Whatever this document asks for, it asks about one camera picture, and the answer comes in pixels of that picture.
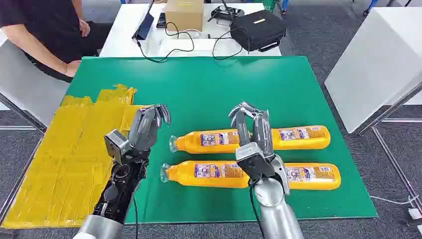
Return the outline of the person's right hand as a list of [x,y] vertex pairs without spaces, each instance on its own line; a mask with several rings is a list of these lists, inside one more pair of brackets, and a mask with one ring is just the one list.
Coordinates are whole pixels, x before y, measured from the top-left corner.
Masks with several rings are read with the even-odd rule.
[[75,60],[75,61],[72,61],[68,64],[65,64],[65,69],[64,69],[63,74],[68,76],[68,77],[73,78],[75,76],[81,62],[82,62],[81,60]]

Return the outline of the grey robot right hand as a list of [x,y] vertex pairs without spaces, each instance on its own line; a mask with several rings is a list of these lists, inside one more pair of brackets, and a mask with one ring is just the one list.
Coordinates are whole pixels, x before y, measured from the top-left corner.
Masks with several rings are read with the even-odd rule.
[[281,157],[274,152],[269,112],[247,102],[237,104],[228,114],[230,126],[237,129],[239,147],[235,149],[237,165],[255,182],[274,178],[284,194],[290,194],[287,172]]

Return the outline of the person's left hand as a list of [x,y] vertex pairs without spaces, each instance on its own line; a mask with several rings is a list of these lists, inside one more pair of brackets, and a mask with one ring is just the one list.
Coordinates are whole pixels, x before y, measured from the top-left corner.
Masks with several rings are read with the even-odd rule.
[[79,27],[82,37],[87,37],[91,31],[89,24],[86,21],[79,19]]

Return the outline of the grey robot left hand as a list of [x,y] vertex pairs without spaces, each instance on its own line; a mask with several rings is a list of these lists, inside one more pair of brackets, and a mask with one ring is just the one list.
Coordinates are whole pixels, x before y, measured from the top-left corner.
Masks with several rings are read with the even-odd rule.
[[137,109],[128,136],[131,148],[149,150],[157,141],[157,130],[162,122],[167,125],[171,123],[171,115],[165,104]]

